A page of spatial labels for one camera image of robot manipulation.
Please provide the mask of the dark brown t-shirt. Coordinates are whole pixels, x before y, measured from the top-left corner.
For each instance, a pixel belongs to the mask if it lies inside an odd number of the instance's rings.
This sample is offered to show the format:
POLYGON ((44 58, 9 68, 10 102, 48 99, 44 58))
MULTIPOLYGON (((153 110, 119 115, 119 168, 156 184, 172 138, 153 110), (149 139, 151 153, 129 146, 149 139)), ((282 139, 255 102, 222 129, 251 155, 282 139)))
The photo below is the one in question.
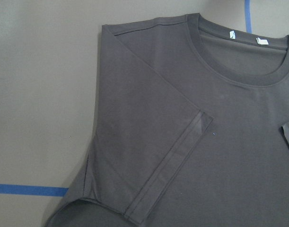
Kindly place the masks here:
POLYGON ((289 227, 289 35, 198 13, 104 25, 98 78, 87 159, 48 227, 289 227))

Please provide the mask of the white neck label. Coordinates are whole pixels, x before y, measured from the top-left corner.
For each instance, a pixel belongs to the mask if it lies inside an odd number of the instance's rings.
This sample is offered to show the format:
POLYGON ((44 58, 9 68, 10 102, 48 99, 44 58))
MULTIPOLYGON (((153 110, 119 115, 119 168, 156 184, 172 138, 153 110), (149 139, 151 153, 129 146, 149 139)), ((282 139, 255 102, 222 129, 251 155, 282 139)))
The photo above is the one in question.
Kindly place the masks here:
POLYGON ((257 37, 256 41, 257 41, 258 45, 269 45, 269 42, 267 39, 261 39, 261 38, 257 37))

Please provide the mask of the blue tape strip crosswise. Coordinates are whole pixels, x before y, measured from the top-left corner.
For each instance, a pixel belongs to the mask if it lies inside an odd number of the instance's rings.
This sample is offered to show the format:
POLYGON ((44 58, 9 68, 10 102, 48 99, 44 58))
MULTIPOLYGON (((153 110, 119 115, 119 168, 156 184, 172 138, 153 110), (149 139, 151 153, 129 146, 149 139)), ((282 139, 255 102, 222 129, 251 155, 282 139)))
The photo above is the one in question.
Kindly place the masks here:
POLYGON ((63 187, 0 184, 0 194, 63 197, 67 191, 63 187))

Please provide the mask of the blue tape strip lengthwise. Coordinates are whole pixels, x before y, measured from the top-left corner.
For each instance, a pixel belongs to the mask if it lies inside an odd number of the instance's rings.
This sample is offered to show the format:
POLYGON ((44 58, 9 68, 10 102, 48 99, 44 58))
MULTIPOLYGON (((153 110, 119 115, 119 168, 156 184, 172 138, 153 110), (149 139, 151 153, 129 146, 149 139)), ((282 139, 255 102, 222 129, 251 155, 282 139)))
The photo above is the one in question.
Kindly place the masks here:
POLYGON ((252 33, 250 0, 244 0, 245 27, 247 33, 252 33))

